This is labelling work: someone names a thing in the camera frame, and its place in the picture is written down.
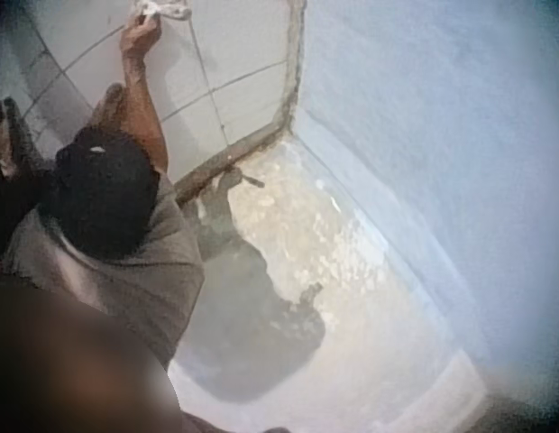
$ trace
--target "person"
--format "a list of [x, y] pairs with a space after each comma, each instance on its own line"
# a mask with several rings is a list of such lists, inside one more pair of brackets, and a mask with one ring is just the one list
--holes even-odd
[[[129, 19], [120, 43], [125, 86], [107, 90], [47, 174], [21, 164], [28, 155], [14, 157], [26, 155], [17, 150], [22, 134], [11, 134], [21, 122], [13, 101], [0, 104], [11, 110], [0, 113], [0, 272], [115, 318], [167, 369], [204, 274], [166, 176], [167, 147], [145, 74], [144, 57], [160, 34], [159, 16]], [[182, 419], [183, 431], [223, 432], [186, 413]]]

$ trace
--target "wall tile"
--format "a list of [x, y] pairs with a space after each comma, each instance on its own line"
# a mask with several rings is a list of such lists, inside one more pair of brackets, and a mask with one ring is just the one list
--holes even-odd
[[214, 92], [229, 143], [271, 122], [280, 108], [285, 78], [286, 63], [282, 63]]
[[47, 48], [66, 68], [107, 34], [125, 24], [129, 0], [25, 0]]
[[32, 139], [50, 159], [86, 125], [91, 109], [64, 75], [59, 76], [25, 116]]
[[194, 0], [191, 5], [211, 88], [287, 58], [287, 0]]
[[[91, 106], [113, 82], [124, 82], [118, 32], [97, 45], [68, 70]], [[207, 85], [188, 23], [163, 21], [158, 45], [146, 58], [151, 97], [160, 118], [207, 93]]]
[[167, 119], [163, 133], [170, 154], [168, 174], [174, 182], [226, 146], [211, 97], [202, 97]]
[[0, 22], [0, 99], [25, 112], [59, 71], [24, 14]]

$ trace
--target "light blue wall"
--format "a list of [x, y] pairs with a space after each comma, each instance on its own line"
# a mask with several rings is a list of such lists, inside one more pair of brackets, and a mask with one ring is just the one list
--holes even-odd
[[499, 391], [559, 394], [559, 1], [308, 0], [294, 132]]

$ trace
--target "gray shirt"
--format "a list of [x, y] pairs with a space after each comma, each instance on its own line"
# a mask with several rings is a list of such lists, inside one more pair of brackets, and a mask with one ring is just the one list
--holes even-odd
[[164, 366], [175, 354], [204, 280], [196, 239], [165, 175], [150, 232], [133, 256], [108, 262], [90, 258], [34, 209], [15, 230], [1, 266], [41, 289], [71, 294], [116, 317]]

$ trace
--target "wet floor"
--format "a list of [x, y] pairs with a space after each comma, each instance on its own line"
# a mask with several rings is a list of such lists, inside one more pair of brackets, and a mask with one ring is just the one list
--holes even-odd
[[456, 348], [385, 241], [299, 143], [241, 162], [188, 203], [206, 266], [170, 368], [223, 428], [384, 431]]

